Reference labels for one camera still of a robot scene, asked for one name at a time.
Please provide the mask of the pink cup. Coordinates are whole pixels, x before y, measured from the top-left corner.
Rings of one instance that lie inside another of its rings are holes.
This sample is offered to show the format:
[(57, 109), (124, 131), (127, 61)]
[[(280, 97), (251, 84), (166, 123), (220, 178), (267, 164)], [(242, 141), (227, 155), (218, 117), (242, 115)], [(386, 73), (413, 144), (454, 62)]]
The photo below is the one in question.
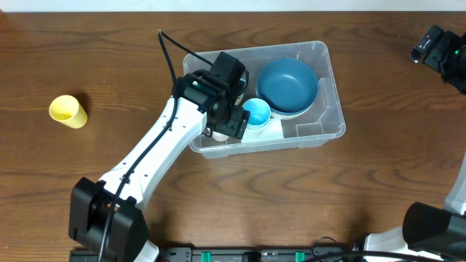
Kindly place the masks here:
[(208, 136), (211, 137), (212, 139), (218, 141), (218, 142), (223, 142), (223, 141), (229, 139), (228, 135), (224, 135), (224, 134), (221, 134), (219, 132), (214, 132), (209, 127), (207, 128), (207, 131), (208, 131)]

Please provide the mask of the cream white cup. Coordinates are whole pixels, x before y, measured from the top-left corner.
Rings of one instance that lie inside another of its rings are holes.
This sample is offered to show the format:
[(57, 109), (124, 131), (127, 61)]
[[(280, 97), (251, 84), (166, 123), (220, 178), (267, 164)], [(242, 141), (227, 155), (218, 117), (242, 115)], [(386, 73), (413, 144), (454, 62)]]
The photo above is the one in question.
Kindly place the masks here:
[(266, 131), (266, 128), (257, 130), (247, 128), (242, 137), (241, 143), (256, 143), (265, 140), (269, 140), (269, 135)]

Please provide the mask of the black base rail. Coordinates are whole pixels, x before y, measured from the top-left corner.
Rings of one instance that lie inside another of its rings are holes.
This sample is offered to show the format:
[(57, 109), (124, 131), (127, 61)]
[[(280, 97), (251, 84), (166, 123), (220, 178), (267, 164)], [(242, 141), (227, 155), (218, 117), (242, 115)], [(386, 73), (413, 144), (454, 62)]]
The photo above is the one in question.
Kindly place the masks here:
[[(336, 245), (324, 244), (310, 249), (199, 249), (190, 247), (173, 247), (162, 250), (157, 258), (148, 261), (156, 262), (298, 262), (315, 256), (339, 253), (344, 250)], [(89, 250), (70, 251), (70, 262), (94, 262), (97, 255)], [(147, 261), (138, 258), (136, 261)], [(362, 258), (326, 258), (319, 261), (407, 261), (395, 258), (366, 256)]]

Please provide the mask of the clear plastic storage container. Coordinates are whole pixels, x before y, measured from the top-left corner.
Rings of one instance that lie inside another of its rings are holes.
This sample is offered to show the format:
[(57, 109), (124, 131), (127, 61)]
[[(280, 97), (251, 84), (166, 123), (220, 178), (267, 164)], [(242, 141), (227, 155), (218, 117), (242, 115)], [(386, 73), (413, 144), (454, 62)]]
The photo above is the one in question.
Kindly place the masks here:
[(262, 47), (226, 49), (225, 53), (239, 59), (249, 71), (249, 85), (243, 101), (255, 98), (260, 70), (273, 60), (293, 58), (309, 65), (317, 75), (319, 90), (312, 107), (295, 119), (273, 118), (266, 126), (269, 140), (241, 143), (229, 138), (218, 142), (205, 135), (197, 136), (189, 147), (207, 159), (233, 154), (271, 151), (284, 148), (318, 147), (346, 131), (341, 103), (333, 75), (330, 54), (322, 41), (305, 41)]

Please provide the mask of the yellow cup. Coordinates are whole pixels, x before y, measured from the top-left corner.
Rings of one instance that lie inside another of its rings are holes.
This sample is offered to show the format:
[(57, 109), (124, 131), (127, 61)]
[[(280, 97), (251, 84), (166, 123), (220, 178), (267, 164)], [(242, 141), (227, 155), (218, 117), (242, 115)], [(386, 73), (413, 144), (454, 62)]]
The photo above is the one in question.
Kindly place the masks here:
[(52, 119), (73, 129), (86, 125), (88, 115), (79, 101), (71, 95), (61, 95), (55, 98), (49, 107)]

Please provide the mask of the mint green cup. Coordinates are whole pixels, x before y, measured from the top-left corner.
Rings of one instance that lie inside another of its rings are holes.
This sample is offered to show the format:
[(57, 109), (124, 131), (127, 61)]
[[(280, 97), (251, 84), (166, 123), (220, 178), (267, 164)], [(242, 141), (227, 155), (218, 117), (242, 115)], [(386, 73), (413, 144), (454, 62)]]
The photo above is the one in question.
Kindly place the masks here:
[(265, 129), (267, 125), (268, 125), (268, 122), (264, 122), (262, 124), (257, 124), (257, 125), (248, 123), (246, 128), (254, 132), (259, 132), (260, 130)]

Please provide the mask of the light blue cup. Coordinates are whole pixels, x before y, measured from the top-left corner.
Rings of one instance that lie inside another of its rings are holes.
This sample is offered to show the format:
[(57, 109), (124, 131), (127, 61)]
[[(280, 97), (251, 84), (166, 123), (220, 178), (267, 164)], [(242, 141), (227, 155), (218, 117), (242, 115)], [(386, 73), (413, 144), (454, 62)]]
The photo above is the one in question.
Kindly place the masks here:
[(271, 108), (269, 104), (260, 98), (251, 98), (246, 100), (242, 107), (250, 112), (250, 117), (248, 123), (251, 124), (262, 124), (264, 122), (269, 122), (271, 116)]

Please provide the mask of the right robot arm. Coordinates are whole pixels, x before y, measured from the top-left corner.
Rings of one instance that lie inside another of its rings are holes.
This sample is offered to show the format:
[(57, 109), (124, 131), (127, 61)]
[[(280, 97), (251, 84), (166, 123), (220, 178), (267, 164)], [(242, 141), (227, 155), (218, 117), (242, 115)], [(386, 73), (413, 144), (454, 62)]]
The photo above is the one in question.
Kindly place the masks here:
[[(412, 49), (410, 59), (441, 75), (443, 82), (465, 94), (465, 36), (431, 26)], [(465, 163), (443, 208), (421, 202), (407, 210), (403, 224), (363, 241), (364, 261), (465, 260)]]

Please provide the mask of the dark blue bowl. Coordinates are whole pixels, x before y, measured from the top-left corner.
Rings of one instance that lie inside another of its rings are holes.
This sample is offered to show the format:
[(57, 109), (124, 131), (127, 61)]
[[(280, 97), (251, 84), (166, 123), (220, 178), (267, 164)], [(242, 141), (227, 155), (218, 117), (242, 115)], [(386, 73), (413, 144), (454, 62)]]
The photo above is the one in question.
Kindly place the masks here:
[(298, 116), (308, 111), (317, 98), (316, 88), (257, 88), (257, 97), (265, 100), (272, 113), (281, 116)]
[(293, 58), (280, 58), (266, 64), (259, 72), (257, 88), (304, 88), (319, 90), (318, 79), (312, 68)]

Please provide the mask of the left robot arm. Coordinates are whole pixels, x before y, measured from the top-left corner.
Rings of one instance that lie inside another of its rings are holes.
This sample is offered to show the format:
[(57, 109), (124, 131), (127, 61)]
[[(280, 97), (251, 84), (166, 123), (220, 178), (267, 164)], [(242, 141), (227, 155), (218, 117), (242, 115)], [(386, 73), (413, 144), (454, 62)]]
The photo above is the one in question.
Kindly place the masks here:
[(155, 261), (143, 211), (180, 153), (205, 130), (242, 139), (250, 114), (236, 104), (248, 72), (220, 52), (210, 69), (175, 80), (164, 111), (136, 147), (97, 182), (81, 178), (71, 191), (68, 235), (97, 261)]

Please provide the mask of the beige large bowl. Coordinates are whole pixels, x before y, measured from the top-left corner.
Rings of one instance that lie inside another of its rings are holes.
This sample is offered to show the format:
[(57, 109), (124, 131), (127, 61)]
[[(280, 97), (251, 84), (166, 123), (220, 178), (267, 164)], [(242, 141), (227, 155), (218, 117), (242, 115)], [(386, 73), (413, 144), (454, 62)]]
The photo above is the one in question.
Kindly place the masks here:
[(271, 112), (271, 117), (277, 118), (277, 119), (289, 120), (289, 119), (295, 119), (295, 118), (301, 116), (302, 114), (304, 114), (304, 112), (293, 113), (293, 114), (284, 114), (284, 113), (281, 113), (281, 112), (272, 111)]

